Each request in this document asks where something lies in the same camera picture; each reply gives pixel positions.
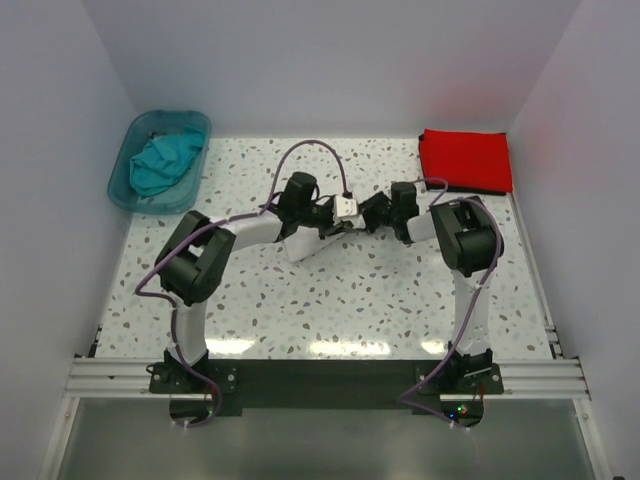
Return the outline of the white t shirt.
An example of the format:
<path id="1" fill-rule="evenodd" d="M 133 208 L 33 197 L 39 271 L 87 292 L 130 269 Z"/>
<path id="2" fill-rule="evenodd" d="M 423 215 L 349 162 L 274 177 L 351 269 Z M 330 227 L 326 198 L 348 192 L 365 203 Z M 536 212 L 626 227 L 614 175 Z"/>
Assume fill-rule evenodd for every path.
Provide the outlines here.
<path id="1" fill-rule="evenodd" d="M 329 238 L 320 238 L 315 228 L 308 227 L 308 216 L 309 213 L 293 220 L 286 220 L 280 230 L 278 241 L 284 244 L 285 253 L 291 263 L 304 260 L 338 240 L 345 233 L 365 226 L 361 214 L 358 214 L 355 218 L 345 220 L 348 225 L 345 233 Z"/>

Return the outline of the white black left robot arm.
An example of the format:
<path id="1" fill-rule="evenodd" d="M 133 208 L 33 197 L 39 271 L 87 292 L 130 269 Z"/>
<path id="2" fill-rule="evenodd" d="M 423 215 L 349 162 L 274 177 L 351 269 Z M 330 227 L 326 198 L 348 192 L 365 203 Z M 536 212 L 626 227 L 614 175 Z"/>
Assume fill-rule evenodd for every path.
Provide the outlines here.
<path id="1" fill-rule="evenodd" d="M 185 392 L 200 390 L 207 368 L 206 303 L 221 283 L 231 254 L 280 243 L 291 262 L 329 245 L 358 216 L 353 194 L 321 196 L 315 177 L 296 172 L 284 191 L 272 191 L 255 213 L 214 220 L 198 211 L 184 216 L 156 259 L 160 284 L 172 305 L 168 354 L 171 378 Z"/>

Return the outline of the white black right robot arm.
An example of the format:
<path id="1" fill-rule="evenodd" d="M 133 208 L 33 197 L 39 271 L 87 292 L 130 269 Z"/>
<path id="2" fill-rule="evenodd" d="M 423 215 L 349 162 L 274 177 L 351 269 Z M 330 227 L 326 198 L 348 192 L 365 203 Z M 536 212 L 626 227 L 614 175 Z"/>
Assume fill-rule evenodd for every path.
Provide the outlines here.
<path id="1" fill-rule="evenodd" d="M 455 323 L 445 369 L 448 386 L 469 392 L 481 372 L 493 363 L 489 335 L 489 287 L 504 240 L 497 222 L 477 196 L 432 204 L 422 213 L 417 190 L 410 182 L 392 185 L 360 203 L 364 228 L 372 233 L 385 226 L 396 238 L 412 244 L 435 239 L 454 280 Z"/>

